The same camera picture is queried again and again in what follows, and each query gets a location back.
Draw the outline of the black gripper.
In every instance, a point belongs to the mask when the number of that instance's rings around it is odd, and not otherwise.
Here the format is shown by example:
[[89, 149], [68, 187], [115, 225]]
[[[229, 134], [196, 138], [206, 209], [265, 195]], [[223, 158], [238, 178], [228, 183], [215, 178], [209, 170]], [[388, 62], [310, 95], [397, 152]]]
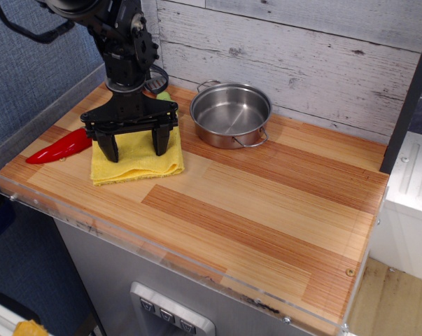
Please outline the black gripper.
[[80, 119], [106, 159], [118, 162], [115, 135], [134, 132], [152, 130], [155, 154], [164, 155], [170, 131], [178, 126], [177, 110], [177, 103], [150, 98], [140, 91], [114, 92], [108, 102], [83, 113]]

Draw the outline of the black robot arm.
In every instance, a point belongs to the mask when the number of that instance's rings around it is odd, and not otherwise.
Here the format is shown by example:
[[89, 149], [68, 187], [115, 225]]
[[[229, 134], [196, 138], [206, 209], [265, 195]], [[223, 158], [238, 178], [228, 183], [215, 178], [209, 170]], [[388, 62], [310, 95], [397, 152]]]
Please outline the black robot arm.
[[143, 88], [158, 59], [158, 45], [146, 29], [140, 1], [45, 1], [53, 13], [87, 28], [106, 68], [112, 97], [81, 115], [86, 134], [108, 160], [119, 160], [117, 134], [150, 130], [155, 154], [167, 151], [178, 124], [178, 105], [150, 98]]

